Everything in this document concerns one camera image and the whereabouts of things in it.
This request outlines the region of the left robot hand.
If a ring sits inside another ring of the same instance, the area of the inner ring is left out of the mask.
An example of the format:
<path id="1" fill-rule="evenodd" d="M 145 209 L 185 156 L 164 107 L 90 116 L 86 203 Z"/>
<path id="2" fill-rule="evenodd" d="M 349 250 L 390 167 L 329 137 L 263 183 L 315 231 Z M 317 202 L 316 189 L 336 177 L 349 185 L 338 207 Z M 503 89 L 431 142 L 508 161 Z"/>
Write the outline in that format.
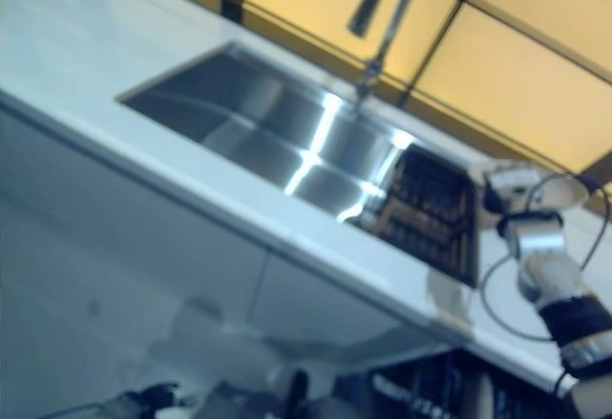
<path id="1" fill-rule="evenodd" d="M 154 412 L 176 405 L 178 387 L 179 384 L 176 382 L 162 382 L 140 391 L 126 391 L 120 397 L 135 402 L 145 411 Z"/>

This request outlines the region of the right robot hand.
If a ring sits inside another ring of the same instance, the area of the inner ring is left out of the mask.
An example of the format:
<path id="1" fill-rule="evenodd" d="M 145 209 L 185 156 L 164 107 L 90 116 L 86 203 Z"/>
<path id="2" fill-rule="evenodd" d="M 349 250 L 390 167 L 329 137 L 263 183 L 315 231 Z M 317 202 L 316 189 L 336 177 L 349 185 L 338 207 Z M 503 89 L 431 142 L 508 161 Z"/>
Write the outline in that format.
<path id="1" fill-rule="evenodd" d="M 484 207 L 497 214 L 512 214 L 525 209 L 527 198 L 542 180 L 543 171 L 521 161 L 496 161 L 482 172 Z"/>

